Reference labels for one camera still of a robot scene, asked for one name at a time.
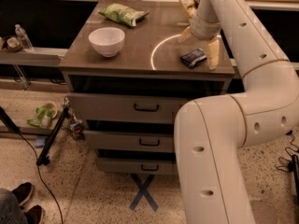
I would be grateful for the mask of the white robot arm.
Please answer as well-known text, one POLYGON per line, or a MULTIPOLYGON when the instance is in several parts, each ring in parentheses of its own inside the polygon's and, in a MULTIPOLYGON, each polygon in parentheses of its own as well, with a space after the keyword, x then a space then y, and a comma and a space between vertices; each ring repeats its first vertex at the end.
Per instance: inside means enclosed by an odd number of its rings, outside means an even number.
POLYGON ((222 29, 244 92, 185 104, 174 143, 187 224, 255 224, 237 151, 274 140, 299 121, 299 80, 287 55, 244 0, 201 0, 192 32, 222 29))

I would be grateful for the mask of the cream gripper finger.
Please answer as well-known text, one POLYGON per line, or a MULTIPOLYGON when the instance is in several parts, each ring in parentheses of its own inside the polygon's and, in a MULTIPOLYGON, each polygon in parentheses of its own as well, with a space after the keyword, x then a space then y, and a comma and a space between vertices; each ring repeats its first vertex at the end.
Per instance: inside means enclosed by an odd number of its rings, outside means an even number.
POLYGON ((191 27, 188 26, 184 29, 184 31, 179 35, 178 37, 178 42, 184 42, 186 41, 188 38, 190 38, 192 36, 192 30, 191 27))
POLYGON ((219 64, 220 42, 218 38, 212 39, 208 44, 208 67, 214 70, 219 64))

